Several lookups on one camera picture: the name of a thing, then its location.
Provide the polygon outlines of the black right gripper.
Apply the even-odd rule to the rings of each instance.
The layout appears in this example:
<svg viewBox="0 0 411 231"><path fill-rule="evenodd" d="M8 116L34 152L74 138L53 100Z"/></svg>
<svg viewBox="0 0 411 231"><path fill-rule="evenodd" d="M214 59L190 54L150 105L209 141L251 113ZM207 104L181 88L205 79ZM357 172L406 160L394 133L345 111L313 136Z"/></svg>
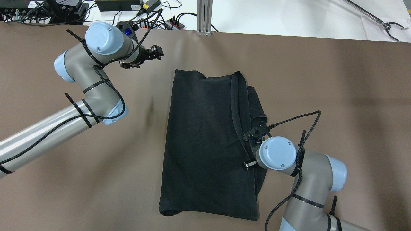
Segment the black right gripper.
<svg viewBox="0 0 411 231"><path fill-rule="evenodd" d="M267 117L255 117L251 120L251 129L245 132L242 136L245 141L246 147L250 153L250 158L255 160L257 150L262 143L268 138L271 138L270 126L267 126ZM258 166L257 161L245 161L243 162L243 168L245 171Z"/></svg>

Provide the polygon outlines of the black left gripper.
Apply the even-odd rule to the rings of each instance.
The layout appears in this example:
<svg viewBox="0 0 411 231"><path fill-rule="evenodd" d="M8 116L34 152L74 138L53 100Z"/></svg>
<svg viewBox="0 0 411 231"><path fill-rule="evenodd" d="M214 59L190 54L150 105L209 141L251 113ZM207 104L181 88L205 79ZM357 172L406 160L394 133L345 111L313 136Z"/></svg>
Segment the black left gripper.
<svg viewBox="0 0 411 231"><path fill-rule="evenodd" d="M119 28L121 32L127 35L130 39L138 43L138 38L135 34L135 31L138 30L137 26L133 26L131 21L128 22L118 22L116 28ZM147 60L154 60L161 58L164 56L163 49L158 45L151 46L150 49L146 49L144 46L140 45L139 48L133 53L133 55L137 55L136 57L131 57L131 63L125 63L123 61L119 61L120 67L128 70L130 68L140 68L140 66Z"/></svg>

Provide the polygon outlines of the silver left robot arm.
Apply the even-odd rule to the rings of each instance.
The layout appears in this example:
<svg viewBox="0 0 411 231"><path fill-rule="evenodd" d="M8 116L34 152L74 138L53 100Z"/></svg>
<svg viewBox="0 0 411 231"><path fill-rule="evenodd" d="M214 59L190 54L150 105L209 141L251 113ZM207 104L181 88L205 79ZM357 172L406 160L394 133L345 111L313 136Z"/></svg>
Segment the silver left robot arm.
<svg viewBox="0 0 411 231"><path fill-rule="evenodd" d="M126 22L95 22L83 38L77 37L78 44L55 59L54 69L64 81L77 84L82 96L76 100L66 94L66 108L1 141L1 178L95 125L110 125L125 117L129 110L104 68L119 62L129 69L161 59L160 46L143 46L146 37L137 39Z"/></svg>

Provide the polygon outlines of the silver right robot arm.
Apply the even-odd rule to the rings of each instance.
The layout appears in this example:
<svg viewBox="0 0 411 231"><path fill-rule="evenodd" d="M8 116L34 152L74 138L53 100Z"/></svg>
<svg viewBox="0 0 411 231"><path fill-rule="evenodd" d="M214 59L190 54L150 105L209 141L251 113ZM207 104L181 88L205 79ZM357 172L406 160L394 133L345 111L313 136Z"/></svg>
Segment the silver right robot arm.
<svg viewBox="0 0 411 231"><path fill-rule="evenodd" d="M340 191L347 179L345 164L329 155L304 148L310 133L317 124L320 111L309 131L303 131L300 142L294 145L289 139L273 137L269 132L280 123L266 125L262 120L243 134L250 145L254 159L244 163L245 169L259 166L275 170L295 178L289 195L269 213L265 230L273 214L286 205L281 217L281 231L364 231L353 223L335 215L337 196L334 196L330 212L324 210L329 192Z"/></svg>

